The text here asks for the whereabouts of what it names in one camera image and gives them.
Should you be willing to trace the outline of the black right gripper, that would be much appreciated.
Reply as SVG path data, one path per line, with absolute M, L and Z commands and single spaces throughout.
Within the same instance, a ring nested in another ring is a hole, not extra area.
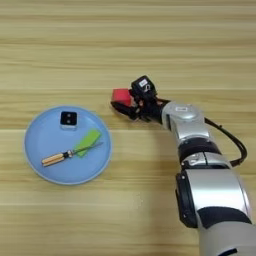
M 155 121 L 162 123 L 162 110 L 168 103 L 165 99 L 153 97 L 144 99 L 139 96 L 133 98 L 133 107 L 112 101 L 112 107 L 119 113 L 128 116 L 131 120 L 141 119 L 145 122 Z

